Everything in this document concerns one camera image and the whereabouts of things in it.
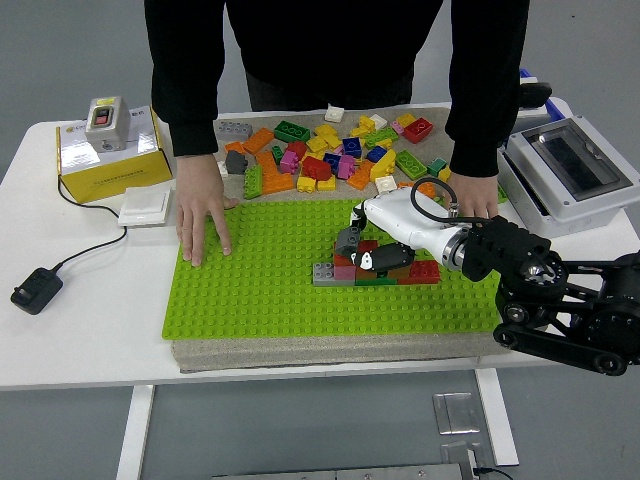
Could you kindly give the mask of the person's left hand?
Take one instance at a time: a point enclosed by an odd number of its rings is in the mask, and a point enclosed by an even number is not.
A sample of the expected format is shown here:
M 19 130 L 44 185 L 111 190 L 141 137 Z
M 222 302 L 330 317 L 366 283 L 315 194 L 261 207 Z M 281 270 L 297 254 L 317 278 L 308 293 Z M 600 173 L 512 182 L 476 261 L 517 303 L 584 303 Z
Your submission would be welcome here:
M 447 184 L 456 194 L 462 216 L 490 219 L 499 213 L 496 176 L 469 177 L 452 172 Z

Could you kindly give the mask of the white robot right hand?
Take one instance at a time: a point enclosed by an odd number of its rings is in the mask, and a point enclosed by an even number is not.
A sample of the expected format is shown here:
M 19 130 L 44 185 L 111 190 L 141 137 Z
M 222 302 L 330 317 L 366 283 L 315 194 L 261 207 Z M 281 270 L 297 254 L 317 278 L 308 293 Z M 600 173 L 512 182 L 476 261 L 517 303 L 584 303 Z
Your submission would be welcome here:
M 361 251 L 360 234 L 367 223 L 386 232 L 393 242 Z M 351 225 L 338 234 L 335 252 L 363 270 L 386 272 L 410 265 L 416 251 L 426 250 L 440 265 L 459 270 L 468 230 L 466 224 L 455 225 L 431 198 L 402 187 L 356 205 Z

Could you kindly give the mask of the person's right hand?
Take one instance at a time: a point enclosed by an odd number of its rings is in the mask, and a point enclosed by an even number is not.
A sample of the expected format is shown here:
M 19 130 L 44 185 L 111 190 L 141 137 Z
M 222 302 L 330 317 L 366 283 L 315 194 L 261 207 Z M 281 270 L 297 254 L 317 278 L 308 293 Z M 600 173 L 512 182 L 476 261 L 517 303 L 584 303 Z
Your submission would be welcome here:
M 183 259 L 198 267 L 205 249 L 205 223 L 210 216 L 224 255 L 232 251 L 225 211 L 238 204 L 224 193 L 224 182 L 213 154 L 177 158 L 176 233 Z

